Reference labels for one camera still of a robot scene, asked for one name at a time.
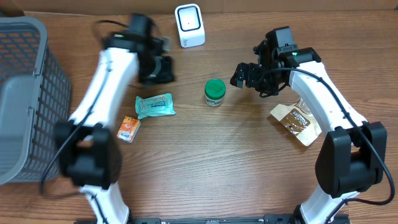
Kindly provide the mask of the green-lidded jar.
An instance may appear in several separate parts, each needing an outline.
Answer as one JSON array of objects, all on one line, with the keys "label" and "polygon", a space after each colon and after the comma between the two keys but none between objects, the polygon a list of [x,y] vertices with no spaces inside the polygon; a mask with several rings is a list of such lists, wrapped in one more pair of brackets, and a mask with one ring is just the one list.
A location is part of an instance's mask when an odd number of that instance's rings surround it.
[{"label": "green-lidded jar", "polygon": [[216,107],[223,103],[226,94],[226,85],[220,79],[208,80],[205,85],[205,103]]}]

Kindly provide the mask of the beige brown snack pouch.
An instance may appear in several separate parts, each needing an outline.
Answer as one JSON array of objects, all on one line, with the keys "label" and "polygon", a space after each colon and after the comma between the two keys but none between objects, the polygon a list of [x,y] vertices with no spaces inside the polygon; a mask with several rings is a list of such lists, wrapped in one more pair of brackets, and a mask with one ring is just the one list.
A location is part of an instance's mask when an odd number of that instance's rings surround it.
[{"label": "beige brown snack pouch", "polygon": [[292,105],[278,104],[271,115],[285,126],[304,146],[311,145],[322,130],[302,98]]}]

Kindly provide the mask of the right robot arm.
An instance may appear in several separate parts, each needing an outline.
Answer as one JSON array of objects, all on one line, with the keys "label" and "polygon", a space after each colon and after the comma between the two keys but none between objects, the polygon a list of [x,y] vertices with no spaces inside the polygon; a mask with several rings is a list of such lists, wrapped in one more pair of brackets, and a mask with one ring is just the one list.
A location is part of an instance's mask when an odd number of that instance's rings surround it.
[{"label": "right robot arm", "polygon": [[370,123],[345,100],[330,80],[316,51],[298,48],[289,27],[268,32],[253,48],[257,63],[240,63],[231,84],[276,96],[285,87],[309,108],[325,140],[315,163],[318,185],[290,215],[266,215],[266,223],[348,223],[340,210],[382,179],[392,182],[384,159],[387,131]]}]

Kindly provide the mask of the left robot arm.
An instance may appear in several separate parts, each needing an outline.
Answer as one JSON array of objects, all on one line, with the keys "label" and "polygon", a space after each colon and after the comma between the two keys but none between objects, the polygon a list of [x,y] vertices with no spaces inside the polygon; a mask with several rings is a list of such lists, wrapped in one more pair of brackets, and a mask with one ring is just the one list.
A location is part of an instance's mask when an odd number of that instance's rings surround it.
[{"label": "left robot arm", "polygon": [[102,49],[91,84],[78,108],[53,131],[58,151],[52,162],[58,162],[60,173],[87,198],[95,223],[134,221],[118,184],[123,158],[113,131],[133,79],[145,85],[175,80],[172,59],[166,55],[169,39],[154,36],[154,27],[150,17],[132,14],[124,30],[97,35]]}]

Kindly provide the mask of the orange small packet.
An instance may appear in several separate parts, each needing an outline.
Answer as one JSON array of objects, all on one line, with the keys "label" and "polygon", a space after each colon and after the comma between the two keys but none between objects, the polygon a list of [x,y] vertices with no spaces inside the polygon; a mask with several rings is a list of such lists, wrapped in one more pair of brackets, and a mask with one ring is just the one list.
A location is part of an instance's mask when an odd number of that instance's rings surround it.
[{"label": "orange small packet", "polygon": [[139,119],[125,116],[116,137],[122,141],[132,143],[140,125]]}]

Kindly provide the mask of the teal long snack packet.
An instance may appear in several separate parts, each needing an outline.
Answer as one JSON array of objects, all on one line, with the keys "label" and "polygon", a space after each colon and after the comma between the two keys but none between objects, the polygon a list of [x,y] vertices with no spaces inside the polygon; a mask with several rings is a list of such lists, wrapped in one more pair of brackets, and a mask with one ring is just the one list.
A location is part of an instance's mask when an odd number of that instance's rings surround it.
[{"label": "teal long snack packet", "polygon": [[138,119],[156,116],[175,115],[174,103],[170,93],[143,99],[136,97],[135,109]]}]

